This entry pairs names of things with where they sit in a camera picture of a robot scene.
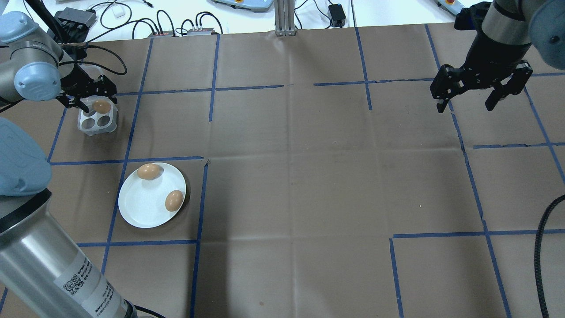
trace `cable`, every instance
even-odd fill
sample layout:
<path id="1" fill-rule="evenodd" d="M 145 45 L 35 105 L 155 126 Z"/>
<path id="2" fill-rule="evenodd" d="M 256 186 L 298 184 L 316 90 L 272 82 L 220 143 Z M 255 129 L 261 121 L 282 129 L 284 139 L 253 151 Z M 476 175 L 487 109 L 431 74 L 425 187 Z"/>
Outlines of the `cable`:
<path id="1" fill-rule="evenodd" d="M 151 34 L 155 35 L 155 29 L 151 26 L 151 24 L 149 24 L 148 22 L 145 22 L 144 20 L 149 20 L 149 18 L 142 18 L 139 19 L 134 25 L 133 25 L 133 30 L 132 30 L 132 40 L 135 40 L 135 33 L 136 33 L 136 26 L 139 22 L 143 22 L 145 24 L 147 24 L 150 28 L 151 28 Z"/>
<path id="2" fill-rule="evenodd" d="M 295 10 L 300 9 L 303 5 L 306 4 L 306 2 L 308 2 L 308 0 L 305 0 L 304 2 L 302 2 L 301 5 L 299 5 L 298 7 L 294 8 Z"/>
<path id="3" fill-rule="evenodd" d="M 126 22 L 126 23 L 124 23 L 124 24 L 122 24 L 122 25 L 119 25 L 119 26 L 117 26 L 117 27 L 115 27 L 115 28 L 111 28 L 111 29 L 109 29 L 108 31 L 102 33 L 101 35 L 95 36 L 95 37 L 91 38 L 89 41 L 86 42 L 86 44 L 88 44 L 88 43 L 90 43 L 90 42 L 92 42 L 92 41 L 95 41 L 95 40 L 97 40 L 97 39 L 99 39 L 99 38 L 105 36 L 106 34 L 112 32 L 112 31 L 114 31 L 114 30 L 117 30 L 117 29 L 119 29 L 119 28 L 121 28 L 121 27 L 125 27 L 125 26 L 128 25 L 128 24 L 132 24 L 132 23 L 135 23 L 135 22 L 138 22 L 138 21 L 139 21 L 139 20 L 132 20 L 132 21 L 130 21 L 130 22 Z"/>
<path id="4" fill-rule="evenodd" d="M 296 17 L 296 21 L 298 21 L 298 24 L 300 24 L 300 29 L 302 29 L 302 22 L 300 21 L 300 18 L 296 14 L 296 11 L 294 12 L 294 16 Z"/>
<path id="5" fill-rule="evenodd" d="M 93 48 L 93 49 L 100 49 L 100 50 L 106 51 L 106 52 L 112 54 L 113 56 L 117 57 L 118 60 L 120 61 L 121 65 L 124 67 L 124 71 L 123 71 L 123 72 L 116 72 L 116 71 L 114 71 L 114 70 L 111 70 L 111 69 L 107 68 L 107 67 L 104 66 L 104 65 L 100 65 L 100 64 L 94 63 L 94 62 L 87 62 L 87 61 L 69 61 L 69 62 L 63 62 L 63 63 L 60 63 L 59 66 L 67 65 L 67 64 L 88 64 L 88 65 L 95 65 L 95 66 L 98 66 L 98 67 L 102 68 L 103 70 L 106 70 L 106 71 L 108 71 L 108 72 L 110 72 L 110 73 L 113 73 L 113 74 L 116 74 L 116 75 L 125 75 L 125 74 L 128 73 L 128 68 L 127 68 L 127 66 L 126 66 L 125 63 L 124 63 L 124 60 L 123 60 L 119 55 L 117 55 L 116 53 L 114 53 L 112 50 L 103 48 L 103 47 L 98 46 L 98 45 L 90 45 L 90 44 L 89 44 L 89 45 L 85 45 L 85 46 L 84 46 L 84 49 L 85 49 L 85 50 L 86 50 L 86 49 L 90 49 L 90 48 Z"/>
<path id="6" fill-rule="evenodd" d="M 188 35 L 188 32 L 190 32 L 190 30 L 187 30 L 187 29 L 185 29 L 185 28 L 176 28 L 175 31 L 176 31 L 178 34 L 180 34 L 180 36 Z"/>
<path id="7" fill-rule="evenodd" d="M 161 12 L 166 14 L 167 18 L 169 18 L 169 21 L 171 22 L 171 29 L 173 32 L 173 36 L 175 36 L 175 25 L 173 24 L 173 20 L 171 19 L 171 16 L 165 10 L 157 10 L 157 25 L 159 26 L 159 30 L 161 31 L 161 34 L 163 34 L 163 28 L 161 27 L 161 22 L 159 21 L 159 14 Z"/>
<path id="8" fill-rule="evenodd" d="M 330 19 L 325 13 L 323 13 L 320 8 L 318 7 L 318 3 L 316 2 L 316 0 L 314 0 L 314 4 L 316 4 L 316 9 L 318 9 L 318 11 L 320 11 L 320 13 L 325 16 L 328 20 L 329 20 L 329 25 L 327 27 L 325 27 L 325 29 L 329 29 L 329 27 L 332 26 L 332 19 Z"/>
<path id="9" fill-rule="evenodd" d="M 3 113 L 4 111 L 6 111 L 6 110 L 8 110 L 8 109 L 10 109 L 10 108 L 12 108 L 12 107 L 14 107 L 14 106 L 16 106 L 16 105 L 17 105 L 19 102 L 21 102 L 21 101 L 22 101 L 22 100 L 19 100 L 19 101 L 16 101 L 16 102 L 13 102 L 13 103 L 11 103 L 11 104 L 8 104 L 8 105 L 4 106 L 4 108 L 1 108 L 1 109 L 0 109 L 0 113 Z"/>
<path id="10" fill-rule="evenodd" d="M 351 0 L 351 12 L 353 12 L 353 26 L 357 27 L 357 19 L 355 18 L 355 8 L 353 7 L 353 0 Z"/>
<path id="11" fill-rule="evenodd" d="M 540 301 L 540 310 L 543 318 L 549 318 L 549 313 L 547 311 L 547 304 L 545 303 L 544 284 L 541 281 L 541 239 L 544 236 L 545 224 L 547 223 L 547 219 L 549 218 L 551 211 L 553 211 L 553 209 L 555 209 L 555 207 L 563 201 L 565 201 L 565 195 L 558 197 L 547 207 L 544 215 L 541 217 L 540 225 L 537 228 L 536 233 L 536 244 L 534 245 L 533 252 L 533 268 L 534 274 L 536 275 L 537 299 Z"/>
<path id="12" fill-rule="evenodd" d="M 128 20 L 126 21 L 126 23 L 127 23 L 127 22 L 130 22 L 130 21 L 132 20 L 132 16 L 133 16 L 132 8 L 131 8 L 130 6 L 128 6 L 128 5 L 126 5 L 125 3 L 116 2 L 116 1 L 101 2 L 101 3 L 97 3 L 97 4 L 93 5 L 93 6 L 91 6 L 91 7 L 90 7 L 90 10 L 92 10 L 92 9 L 98 7 L 98 6 L 101 6 L 101 5 L 108 5 L 108 6 L 106 6 L 106 7 L 104 8 L 104 11 L 102 11 L 102 14 L 100 15 L 100 18 L 99 18 L 99 20 L 100 20 L 100 25 L 101 25 L 103 28 L 105 28 L 105 29 L 108 29 L 108 30 L 109 30 L 109 29 L 112 29 L 112 28 L 109 28 L 109 27 L 105 26 L 104 23 L 102 22 L 102 18 L 104 18 L 104 14 L 106 14 L 106 12 L 108 11 L 108 9 L 109 9 L 110 7 L 112 7 L 112 6 L 114 6 L 114 5 L 121 5 L 121 6 L 125 6 L 126 8 L 128 8 L 128 10 L 129 10 L 129 17 L 128 17 Z"/>
<path id="13" fill-rule="evenodd" d="M 207 12 L 207 13 L 204 13 L 203 15 L 200 16 L 200 21 L 199 21 L 199 22 L 200 22 L 200 26 L 202 26 L 202 18 L 204 18 L 204 17 L 207 16 L 207 15 L 211 16 L 212 18 L 214 18 L 214 20 L 216 20 L 216 22 L 217 22 L 218 25 L 220 26 L 220 33 L 221 33 L 221 34 L 224 34 L 224 29 L 221 27 L 220 20 L 218 20 L 218 19 L 216 18 L 216 16 L 213 15 L 212 13 Z"/>
<path id="14" fill-rule="evenodd" d="M 21 1 L 24 3 L 25 10 L 28 12 L 29 17 L 32 18 L 32 21 L 35 22 L 35 20 L 32 17 L 32 14 L 29 13 L 28 5 L 25 3 L 25 0 L 21 0 Z"/>
<path id="15" fill-rule="evenodd" d="M 183 30 L 183 29 L 186 30 L 186 29 L 184 28 L 184 24 L 185 24 L 186 22 L 190 22 L 190 25 L 192 25 L 192 28 L 194 29 L 194 23 L 192 22 L 192 20 L 190 20 L 190 19 L 184 20 L 184 21 L 181 23 L 181 25 L 180 25 L 180 29 L 181 29 L 181 30 L 180 30 L 180 31 L 181 31 L 181 32 L 180 32 L 180 35 L 181 35 L 181 36 L 183 36 L 182 30 Z"/>
<path id="16" fill-rule="evenodd" d="M 144 312 L 144 313 L 148 313 L 149 315 L 153 315 L 153 316 L 155 316 L 155 317 L 157 317 L 157 318 L 165 318 L 165 316 L 160 315 L 160 314 L 154 312 L 153 310 L 149 310 L 149 309 L 147 309 L 147 308 L 143 308 L 143 307 L 138 306 L 138 305 L 135 305 L 135 308 L 136 308 L 137 310 L 139 310 L 139 311 L 142 311 L 142 312 Z"/>

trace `black cable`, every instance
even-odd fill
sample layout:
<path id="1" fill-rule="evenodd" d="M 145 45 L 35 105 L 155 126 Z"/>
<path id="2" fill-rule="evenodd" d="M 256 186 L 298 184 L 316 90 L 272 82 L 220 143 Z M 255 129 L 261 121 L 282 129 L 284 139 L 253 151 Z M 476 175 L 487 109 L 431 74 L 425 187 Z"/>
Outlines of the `black cable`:
<path id="1" fill-rule="evenodd" d="M 1 109 L 0 109 L 0 113 L 3 113 L 4 111 L 6 111 L 6 110 L 8 110 L 8 109 L 10 109 L 10 108 L 12 108 L 12 107 L 14 107 L 14 106 L 16 106 L 16 105 L 17 105 L 19 102 L 21 102 L 21 101 L 22 101 L 22 100 L 19 100 L 19 101 L 16 101 L 16 102 L 13 102 L 13 103 L 10 103 L 10 104 L 4 106 L 4 108 L 1 108 Z"/>
<path id="2" fill-rule="evenodd" d="M 132 30 L 132 40 L 135 40 L 135 33 L 136 33 L 136 26 L 139 22 L 143 22 L 145 24 L 147 24 L 150 28 L 151 28 L 151 34 L 155 35 L 155 29 L 151 26 L 151 24 L 149 24 L 148 22 L 145 22 L 144 20 L 148 19 L 148 18 L 143 18 L 143 19 L 139 19 L 134 25 L 133 25 L 133 30 Z"/>
<path id="3" fill-rule="evenodd" d="M 180 25 L 181 36 L 182 36 L 182 29 L 185 29 L 185 28 L 184 28 L 184 24 L 185 24 L 186 22 L 190 22 L 190 25 L 192 25 L 192 28 L 194 29 L 194 23 L 192 22 L 192 20 L 190 20 L 190 19 L 184 20 L 184 21 L 181 23 L 181 25 Z"/>
<path id="4" fill-rule="evenodd" d="M 171 19 L 171 16 L 165 10 L 157 10 L 157 25 L 159 26 L 159 30 L 161 31 L 161 34 L 163 34 L 163 28 L 161 27 L 161 22 L 159 21 L 159 14 L 161 12 L 166 14 L 167 18 L 169 18 L 169 21 L 171 22 L 171 29 L 173 32 L 173 36 L 175 36 L 175 25 L 173 24 L 173 20 Z"/>
<path id="5" fill-rule="evenodd" d="M 351 0 L 351 12 L 353 13 L 353 26 L 357 27 L 357 19 L 355 18 L 355 8 L 353 7 L 353 0 Z"/>
<path id="6" fill-rule="evenodd" d="M 25 3 L 25 0 L 21 0 L 21 1 L 24 3 L 25 10 L 28 12 L 29 17 L 32 18 L 32 21 L 35 22 L 35 20 L 32 17 L 32 14 L 29 13 L 28 5 Z"/>
<path id="7" fill-rule="evenodd" d="M 540 225 L 537 228 L 536 244 L 534 245 L 533 252 L 533 269 L 536 276 L 537 299 L 540 301 L 540 310 L 543 318 L 549 318 L 547 311 L 547 304 L 545 303 L 544 284 L 541 281 L 541 239 L 544 236 L 545 224 L 555 207 L 565 201 L 565 195 L 555 199 L 545 210 L 544 215 L 541 217 Z"/>
<path id="8" fill-rule="evenodd" d="M 220 33 L 221 33 L 221 34 L 224 34 L 224 29 L 221 27 L 220 20 L 218 20 L 218 19 L 216 18 L 216 16 L 213 15 L 212 13 L 207 12 L 207 13 L 204 13 L 203 15 L 200 16 L 200 21 L 199 21 L 199 22 L 200 22 L 200 26 L 202 26 L 202 18 L 204 18 L 204 17 L 207 16 L 207 15 L 211 16 L 212 18 L 214 18 L 214 20 L 216 20 L 216 22 L 217 22 L 218 25 L 220 26 Z"/>
<path id="9" fill-rule="evenodd" d="M 115 1 L 111 1 L 111 2 L 109 2 L 109 1 L 108 1 L 108 2 L 100 2 L 100 3 L 97 3 L 97 4 L 93 5 L 93 6 L 91 6 L 91 7 L 90 7 L 90 10 L 92 10 L 92 9 L 98 7 L 98 6 L 101 6 L 101 5 L 107 5 L 107 6 L 104 8 L 104 11 L 102 11 L 102 14 L 100 15 L 100 18 L 99 18 L 99 20 L 100 20 L 100 25 L 101 25 L 103 28 L 105 28 L 105 29 L 108 29 L 108 30 L 109 30 L 109 29 L 112 29 L 112 28 L 109 28 L 109 27 L 107 27 L 107 26 L 104 25 L 104 23 L 102 22 L 102 18 L 104 17 L 104 14 L 106 14 L 106 12 L 108 11 L 108 9 L 110 9 L 113 5 L 121 5 L 121 6 L 125 6 L 126 8 L 128 8 L 128 10 L 129 10 L 129 17 L 128 17 L 128 20 L 126 21 L 126 23 L 127 23 L 127 22 L 130 22 L 130 21 L 132 20 L 132 16 L 133 16 L 132 8 L 131 8 L 130 6 L 128 6 L 128 5 L 126 5 L 125 3 L 115 2 Z"/>
<path id="10" fill-rule="evenodd" d="M 88 43 L 90 43 L 90 42 L 92 42 L 92 41 L 95 41 L 95 40 L 97 40 L 97 39 L 99 39 L 99 38 L 105 36 L 106 34 L 112 32 L 112 31 L 114 31 L 114 30 L 117 30 L 117 29 L 119 29 L 119 28 L 121 28 L 121 27 L 125 27 L 125 26 L 128 25 L 128 24 L 132 24 L 132 23 L 135 23 L 135 22 L 138 22 L 138 21 L 139 21 L 139 20 L 132 20 L 132 21 L 130 21 L 130 22 L 126 22 L 126 23 L 124 23 L 124 24 L 122 24 L 122 25 L 119 25 L 119 26 L 117 26 L 117 27 L 115 27 L 115 28 L 111 28 L 111 29 L 109 29 L 108 31 L 102 33 L 101 35 L 95 36 L 95 37 L 91 38 L 90 40 L 88 40 L 88 41 L 86 42 L 86 44 L 88 44 Z"/>
<path id="11" fill-rule="evenodd" d="M 187 30 L 187 29 L 185 29 L 185 28 L 176 28 L 175 31 L 176 31 L 178 34 L 180 34 L 180 36 L 188 35 L 188 32 L 189 32 L 189 30 Z"/>
<path id="12" fill-rule="evenodd" d="M 45 7 L 42 0 L 25 0 L 28 2 L 29 7 L 35 11 L 39 18 L 47 24 L 47 27 L 53 31 L 53 34 L 57 35 L 58 40 L 65 44 L 70 40 L 69 34 L 61 26 L 58 19 L 53 17 L 49 10 Z"/>
<path id="13" fill-rule="evenodd" d="M 155 316 L 156 318 L 165 318 L 165 316 L 163 316 L 163 315 L 161 315 L 161 314 L 158 314 L 158 313 L 154 312 L 153 310 L 150 310 L 150 309 L 147 309 L 147 308 L 143 308 L 143 307 L 138 306 L 138 305 L 135 305 L 135 308 L 136 308 L 137 310 L 139 310 L 139 311 L 144 312 L 144 313 L 148 313 L 149 315 L 153 315 L 153 316 Z"/>
<path id="14" fill-rule="evenodd" d="M 325 29 L 329 29 L 329 27 L 332 26 L 332 19 L 330 19 L 325 13 L 323 13 L 320 8 L 318 7 L 318 3 L 316 2 L 316 0 L 314 0 L 314 4 L 316 4 L 316 9 L 318 9 L 318 11 L 320 11 L 320 13 L 325 16 L 328 20 L 329 20 L 329 25 L 327 27 L 325 27 Z"/>
<path id="15" fill-rule="evenodd" d="M 296 14 L 296 11 L 294 12 L 294 16 L 296 17 L 296 21 L 298 21 L 298 24 L 300 24 L 300 29 L 302 29 L 302 22 L 300 21 L 300 18 Z"/>
<path id="16" fill-rule="evenodd" d="M 298 7 L 294 8 L 295 10 L 300 9 L 303 5 L 306 4 L 306 2 L 308 2 L 308 0 L 305 0 L 304 2 L 302 2 L 301 5 L 299 5 Z"/>
<path id="17" fill-rule="evenodd" d="M 98 63 L 88 62 L 88 61 L 69 61 L 69 62 L 63 62 L 63 63 L 60 63 L 59 66 L 67 65 L 67 64 L 88 64 L 88 65 L 95 65 L 95 66 L 98 66 L 98 67 L 102 68 L 103 70 L 106 70 L 106 71 L 108 71 L 108 72 L 110 72 L 110 73 L 113 73 L 113 74 L 116 74 L 116 75 L 125 75 L 125 74 L 128 73 L 128 68 L 127 68 L 127 66 L 126 66 L 125 63 L 124 63 L 124 60 L 123 60 L 119 55 L 117 55 L 116 53 L 114 53 L 112 50 L 103 48 L 103 47 L 98 46 L 98 45 L 90 45 L 90 44 L 89 44 L 89 45 L 85 45 L 85 46 L 84 46 L 84 49 L 85 49 L 85 50 L 86 50 L 86 49 L 90 49 L 90 48 L 93 48 L 93 49 L 100 49 L 100 50 L 106 51 L 106 52 L 112 54 L 113 56 L 117 57 L 118 60 L 120 61 L 121 65 L 124 67 L 124 71 L 123 71 L 123 72 L 116 72 L 116 71 L 114 71 L 114 70 L 111 70 L 111 69 L 107 68 L 107 67 L 104 66 L 104 65 L 100 65 L 100 64 L 98 64 Z"/>

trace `power adapter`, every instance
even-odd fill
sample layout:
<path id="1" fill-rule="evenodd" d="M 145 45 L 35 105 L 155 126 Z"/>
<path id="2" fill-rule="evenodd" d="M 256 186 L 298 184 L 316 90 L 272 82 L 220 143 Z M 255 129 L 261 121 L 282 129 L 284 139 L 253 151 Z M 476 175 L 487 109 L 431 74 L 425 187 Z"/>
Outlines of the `power adapter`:
<path id="1" fill-rule="evenodd" d="M 328 16 L 332 19 L 332 27 L 343 27 L 345 25 L 345 12 L 340 3 L 328 6 Z"/>

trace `qr code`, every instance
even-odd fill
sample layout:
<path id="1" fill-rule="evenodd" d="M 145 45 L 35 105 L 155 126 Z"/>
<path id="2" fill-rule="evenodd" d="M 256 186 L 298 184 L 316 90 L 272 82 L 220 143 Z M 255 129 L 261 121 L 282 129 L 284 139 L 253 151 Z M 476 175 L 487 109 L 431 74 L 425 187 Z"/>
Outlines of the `qr code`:
<path id="1" fill-rule="evenodd" d="M 72 276 L 71 280 L 69 280 L 63 288 L 71 293 L 71 295 L 75 295 L 77 291 L 84 285 L 84 281 L 80 279 L 76 274 Z"/>

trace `white table surface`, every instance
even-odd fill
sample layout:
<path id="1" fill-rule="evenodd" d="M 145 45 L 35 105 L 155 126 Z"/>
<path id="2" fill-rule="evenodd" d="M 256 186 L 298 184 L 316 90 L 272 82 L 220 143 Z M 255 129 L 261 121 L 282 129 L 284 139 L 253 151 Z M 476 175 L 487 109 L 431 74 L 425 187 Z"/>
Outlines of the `white table surface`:
<path id="1" fill-rule="evenodd" d="M 327 0 L 316 0 L 320 9 L 326 13 Z M 52 14 L 65 7 L 77 9 L 86 9 L 91 5 L 101 2 L 100 0 L 77 0 L 56 4 L 55 0 L 45 0 L 45 6 Z M 267 12 L 252 12 L 245 9 L 233 9 L 228 5 L 214 3 L 212 0 L 149 0 L 154 5 L 150 8 L 141 0 L 123 0 L 123 3 L 131 6 L 133 10 L 132 19 L 151 18 L 156 21 L 155 14 L 158 9 L 167 11 L 175 24 L 179 27 L 184 19 L 194 20 L 196 13 L 201 11 L 209 11 L 216 15 L 223 25 L 224 33 L 248 33 L 248 32 L 265 32 L 274 30 L 275 9 L 274 6 Z M 296 6 L 301 4 L 303 0 L 296 0 Z M 465 6 L 478 3 L 478 0 L 461 0 Z M 350 0 L 333 0 L 333 3 L 341 3 L 347 15 L 346 26 L 353 26 L 353 15 L 351 13 Z M 366 27 L 372 25 L 399 25 L 399 24 L 420 24 L 420 23 L 441 23 L 452 22 L 454 17 L 447 11 L 438 8 L 434 0 L 354 0 L 355 16 L 357 18 L 358 27 Z M 98 16 L 102 13 L 104 6 L 97 8 Z M 127 8 L 126 16 L 115 19 L 111 10 L 104 15 L 104 23 L 109 27 L 114 27 L 126 21 L 128 16 Z M 25 12 L 23 0 L 10 0 L 5 12 L 22 11 Z M 298 9 L 297 14 L 305 29 L 320 29 L 328 26 L 328 20 L 318 12 L 314 4 L 314 0 L 308 2 Z M 39 22 L 43 29 L 46 25 L 32 12 L 33 18 Z M 161 25 L 163 29 L 170 29 L 170 22 L 165 15 L 160 15 Z M 214 27 L 218 30 L 216 22 L 211 17 L 203 20 L 204 27 Z M 123 40 L 131 38 L 133 24 L 125 26 L 121 29 L 112 31 L 103 36 L 100 41 Z M 105 32 L 99 22 L 90 30 L 87 39 L 93 38 Z M 139 24 L 136 28 L 136 38 L 144 38 L 149 34 L 149 28 L 144 24 Z"/>

